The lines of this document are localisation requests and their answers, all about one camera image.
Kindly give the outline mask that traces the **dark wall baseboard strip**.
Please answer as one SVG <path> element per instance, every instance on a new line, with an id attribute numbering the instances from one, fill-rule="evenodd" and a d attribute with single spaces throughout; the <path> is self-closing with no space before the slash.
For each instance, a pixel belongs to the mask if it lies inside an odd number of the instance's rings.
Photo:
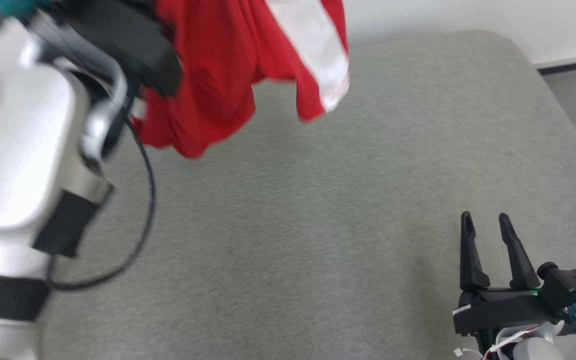
<path id="1" fill-rule="evenodd" d="M 557 75 L 560 73 L 576 71 L 576 63 L 560 64 L 557 66 L 539 68 L 538 73 L 541 76 Z"/>

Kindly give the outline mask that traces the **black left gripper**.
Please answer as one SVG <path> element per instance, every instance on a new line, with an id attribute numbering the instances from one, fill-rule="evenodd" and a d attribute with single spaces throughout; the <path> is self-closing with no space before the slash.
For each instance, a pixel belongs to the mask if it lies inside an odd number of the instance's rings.
<path id="1" fill-rule="evenodd" d="M 173 97 L 183 70 L 153 8 L 154 0 L 71 0 L 70 25 L 142 84 Z"/>

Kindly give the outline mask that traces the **red Bulls 23 shorts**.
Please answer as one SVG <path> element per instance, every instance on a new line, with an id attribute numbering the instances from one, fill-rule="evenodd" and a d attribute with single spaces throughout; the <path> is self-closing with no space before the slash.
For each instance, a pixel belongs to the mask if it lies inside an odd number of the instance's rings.
<path id="1" fill-rule="evenodd" d="M 301 121 L 334 111 L 350 86 L 343 0 L 154 0 L 183 68 L 175 96 L 144 94 L 146 146 L 199 158 L 249 121 L 254 84 L 295 83 Z"/>

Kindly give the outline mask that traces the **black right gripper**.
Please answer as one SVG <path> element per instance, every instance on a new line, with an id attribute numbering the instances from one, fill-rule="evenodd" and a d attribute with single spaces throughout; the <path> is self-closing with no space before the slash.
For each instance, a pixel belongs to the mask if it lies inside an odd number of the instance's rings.
<path id="1" fill-rule="evenodd" d="M 510 217 L 499 214 L 502 241 L 509 256 L 512 279 L 509 288 L 487 288 L 489 276 L 483 271 L 477 250 L 473 217 L 461 214 L 460 289 L 458 307 L 452 315 L 454 331 L 462 337 L 474 337 L 480 350 L 493 345 L 506 328 L 564 321 L 565 313 L 549 309 L 538 290 L 538 278 Z"/>

